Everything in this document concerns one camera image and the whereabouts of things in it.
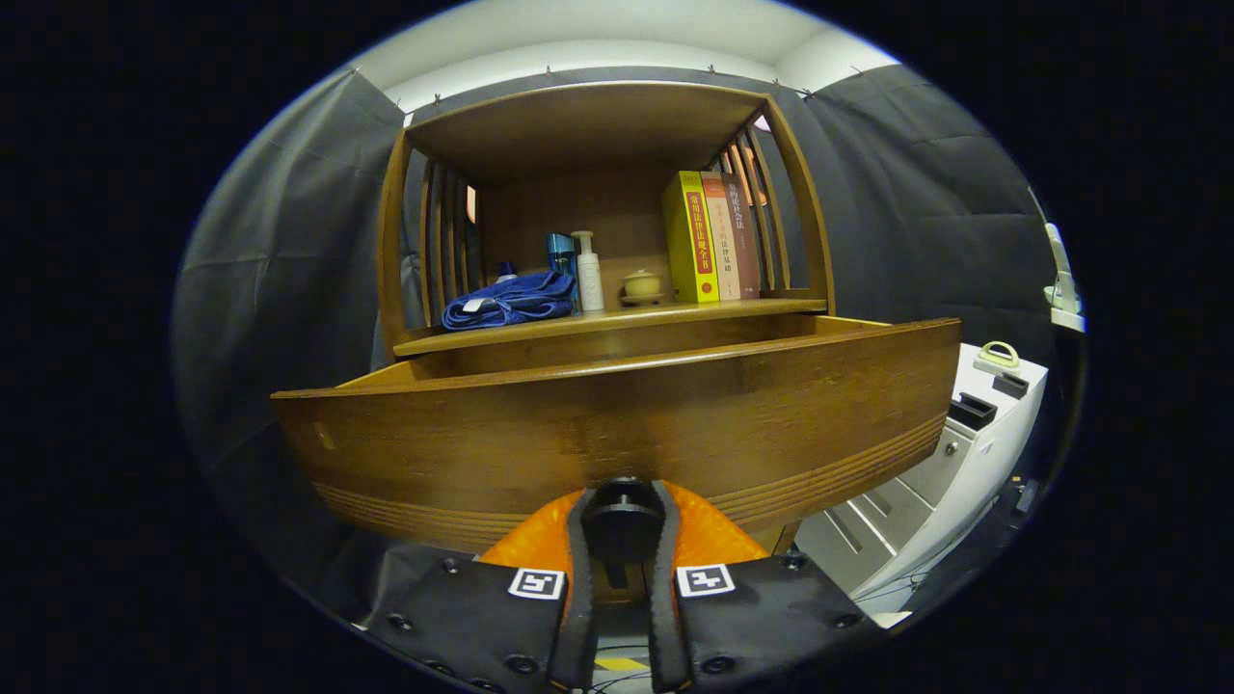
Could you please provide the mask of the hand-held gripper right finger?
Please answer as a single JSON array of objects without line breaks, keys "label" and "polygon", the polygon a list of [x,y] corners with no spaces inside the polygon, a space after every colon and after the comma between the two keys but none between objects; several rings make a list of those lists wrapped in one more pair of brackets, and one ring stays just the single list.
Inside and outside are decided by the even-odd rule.
[{"label": "hand-held gripper right finger", "polygon": [[770,554],[665,480],[649,584],[656,693],[819,693],[882,629],[797,550]]}]

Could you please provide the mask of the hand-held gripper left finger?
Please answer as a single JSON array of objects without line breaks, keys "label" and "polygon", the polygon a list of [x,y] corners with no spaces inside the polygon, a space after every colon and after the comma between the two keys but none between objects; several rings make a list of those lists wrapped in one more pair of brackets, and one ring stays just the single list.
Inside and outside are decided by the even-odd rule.
[{"label": "hand-held gripper left finger", "polygon": [[392,589],[366,635],[455,693],[569,693],[598,646],[582,511],[559,496],[478,558],[442,556]]}]

